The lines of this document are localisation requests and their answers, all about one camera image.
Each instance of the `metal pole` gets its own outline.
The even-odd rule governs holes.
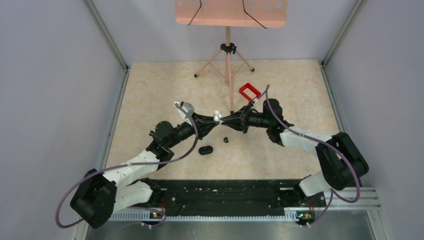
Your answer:
[[[100,13],[97,10],[96,6],[94,5],[93,1],[92,0],[83,0],[83,1],[86,5],[88,11],[90,12],[91,16],[93,17],[98,29],[100,30],[101,34],[103,35],[104,39],[106,40],[107,45],[109,46],[110,50],[112,51],[113,55],[115,56],[116,60],[118,60],[122,69],[124,71],[127,71],[129,67],[125,63],[124,57],[122,57],[122,54],[119,51],[117,44],[115,43],[114,39],[112,38],[108,28],[106,27],[105,22],[103,21],[102,17],[100,16]]]
[[[365,4],[367,0],[356,0],[355,5],[353,6],[352,10],[349,13],[349,16],[347,17],[346,21],[344,22],[343,26],[340,29],[340,32],[338,33],[337,37],[335,38],[333,44],[331,45],[329,51],[327,52],[324,61],[322,61],[322,66],[324,68],[327,67],[330,60],[332,59],[334,53],[336,52],[337,48],[342,43],[343,38],[345,37],[346,33],[348,32],[350,26],[352,25],[353,21],[355,20],[355,17],[358,15],[359,10],[361,7]]]

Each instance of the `black string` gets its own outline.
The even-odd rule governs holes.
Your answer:
[[[247,11],[246,11],[246,8],[245,8],[245,0],[243,0],[243,10],[244,10],[244,13],[245,14],[247,14],[249,17],[251,17],[253,20],[255,20],[255,22],[257,22],[259,25],[261,25],[264,29],[267,29],[264,25],[262,25],[260,22],[258,22],[258,20],[256,20],[254,17],[252,17]]]
[[[188,24],[189,26],[190,26],[190,24],[192,24],[193,19],[195,19],[195,17],[196,17],[196,15],[198,14],[198,12],[199,12],[200,8],[202,8],[202,0],[199,0],[199,3],[200,3],[199,9],[197,10],[196,14],[193,16],[193,18],[191,19],[190,23]]]

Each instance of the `wire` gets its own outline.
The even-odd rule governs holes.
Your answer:
[[[255,22],[257,22],[259,25],[261,25],[264,29],[267,29],[264,25],[262,25],[260,22],[258,22],[258,20],[256,20],[254,17],[252,17],[252,15],[250,15],[245,8],[245,0],[243,0],[243,10],[244,13],[247,14],[249,17],[251,17]]]
[[[118,229],[116,229],[113,233],[111,233],[108,237],[106,237],[106,240],[110,239],[112,236],[114,236],[117,232],[121,231],[122,229],[131,226],[131,225],[141,225],[143,227],[149,227],[149,228],[157,228],[160,225],[164,224],[165,220],[167,219],[167,215],[165,214],[165,212],[163,211],[159,211],[153,208],[149,208],[149,207],[140,207],[140,206],[130,206],[127,207],[127,209],[137,209],[137,210],[145,210],[145,211],[151,211],[151,212],[156,212],[156,213],[160,213],[163,217],[162,220],[156,224],[144,224],[144,222],[142,221],[133,221],[133,222],[129,222],[121,227],[119,227]]]
[[[202,8],[202,0],[199,0],[200,6],[197,10],[197,12],[194,14],[193,18],[191,19],[191,21],[188,23],[188,25],[190,26],[190,24],[192,24],[193,19],[195,19],[196,15],[198,14],[199,10]]]
[[[135,163],[132,163],[133,166],[139,166],[139,165],[163,165],[163,164],[174,163],[174,162],[177,162],[177,161],[179,161],[179,160],[187,157],[195,149],[195,147],[196,147],[196,145],[198,143],[198,140],[199,140],[199,131],[198,131],[197,127],[196,127],[196,122],[194,121],[194,119],[192,118],[192,116],[190,116],[182,107],[178,106],[177,103],[175,103],[175,107],[177,107],[181,112],[183,112],[188,117],[188,119],[191,122],[191,125],[193,126],[194,134],[195,134],[196,137],[194,139],[194,142],[193,142],[193,145],[191,146],[191,148],[184,155],[182,155],[182,156],[180,156],[178,158],[175,158],[173,160],[162,161],[162,162],[135,162]],[[76,222],[73,222],[71,224],[63,225],[61,223],[61,221],[59,220],[59,213],[61,211],[62,205],[64,204],[66,198],[69,196],[69,194],[71,194],[71,192],[74,189],[76,189],[79,185],[81,185],[82,183],[84,183],[85,181],[91,179],[94,176],[97,176],[99,174],[103,174],[103,173],[105,173],[107,171],[111,171],[111,170],[115,170],[115,169],[120,169],[120,168],[126,168],[126,167],[128,167],[127,164],[121,164],[121,165],[111,166],[111,167],[108,167],[108,168],[105,168],[105,169],[101,169],[99,171],[93,172],[92,174],[84,177],[83,179],[81,179],[80,181],[78,181],[77,183],[75,183],[72,187],[70,187],[65,192],[65,194],[63,195],[63,197],[60,199],[59,204],[56,207],[56,213],[54,215],[54,219],[56,221],[56,225],[59,228],[61,228],[61,229],[67,229],[67,228],[73,227],[73,226],[75,226],[75,225],[77,225],[77,224],[79,224],[79,223],[81,223],[83,221],[83,219],[80,219],[80,220],[78,220]]]
[[[286,124],[284,124],[284,122],[283,121],[281,121],[281,119],[279,119],[279,117],[277,116],[277,114],[274,112],[274,110],[273,110],[273,108],[271,107],[271,103],[270,103],[270,99],[268,98],[268,89],[270,88],[270,85],[268,84],[267,86],[266,86],[266,89],[265,89],[265,91],[261,94],[261,96],[263,95],[263,94],[265,94],[265,97],[266,97],[266,103],[268,104],[268,107],[269,107],[269,110],[271,111],[271,113],[272,113],[272,115],[274,116],[274,118],[285,128],[285,129],[287,129],[287,130],[289,130],[290,132],[292,132],[293,134],[296,134],[296,135],[298,135],[298,136],[300,136],[301,135],[301,133],[299,133],[299,132],[297,132],[297,131],[295,131],[295,130],[293,130],[293,129],[291,129],[291,128],[289,128],[289,126],[287,126]],[[352,167],[352,165],[351,165],[351,163],[349,162],[349,160],[343,155],[343,153],[342,152],[340,152],[337,148],[335,148],[335,147],[333,147],[332,145],[330,145],[328,142],[325,142],[325,141],[322,141],[322,140],[320,140],[320,139],[317,139],[317,138],[314,138],[314,137],[311,137],[311,136],[308,136],[308,135],[304,135],[304,134],[302,134],[302,136],[304,137],[304,138],[306,138],[306,139],[309,139],[309,140],[312,140],[312,141],[315,141],[315,142],[317,142],[317,143],[320,143],[320,144],[323,144],[324,146],[326,146],[327,148],[329,148],[329,149],[331,149],[333,152],[335,152],[337,155],[339,155],[340,157],[341,157],[341,159],[343,160],[343,162],[347,165],[347,168],[349,168],[349,171],[350,171],[350,173],[352,174],[352,176],[353,176],[353,181],[355,182],[355,186],[356,186],[356,197],[353,199],[353,200],[350,200],[350,199],[346,199],[346,198],[344,198],[344,197],[342,197],[342,196],[340,196],[334,189],[331,189],[331,196],[330,196],[330,200],[328,201],[328,204],[327,204],[327,206],[325,207],[325,209],[322,211],[322,213],[319,215],[319,217],[318,218],[316,218],[316,220],[313,222],[313,224],[314,223],[316,223],[317,222],[317,220],[319,220],[320,218],[321,218],[321,216],[327,211],[327,209],[329,208],[329,206],[330,206],[330,204],[331,204],[331,201],[333,200],[333,195],[336,195],[339,199],[341,199],[342,201],[344,201],[344,202],[346,202],[346,203],[350,203],[350,204],[353,204],[353,203],[356,203],[358,200],[359,200],[359,198],[361,197],[361,186],[360,186],[360,184],[359,184],[359,179],[358,179],[358,176],[357,176],[357,174],[355,173],[355,170],[354,170],[354,168]]]

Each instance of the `pink board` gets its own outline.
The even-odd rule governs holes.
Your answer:
[[[243,0],[174,0],[174,4],[178,24],[281,28],[288,0],[244,0],[244,8]]]

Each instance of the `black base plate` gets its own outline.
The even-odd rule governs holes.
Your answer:
[[[136,206],[161,208],[164,204],[167,216],[283,216],[286,207],[310,206],[297,201],[290,189],[300,179],[142,181],[153,194],[149,202]],[[321,196],[311,198],[315,207],[326,206]]]

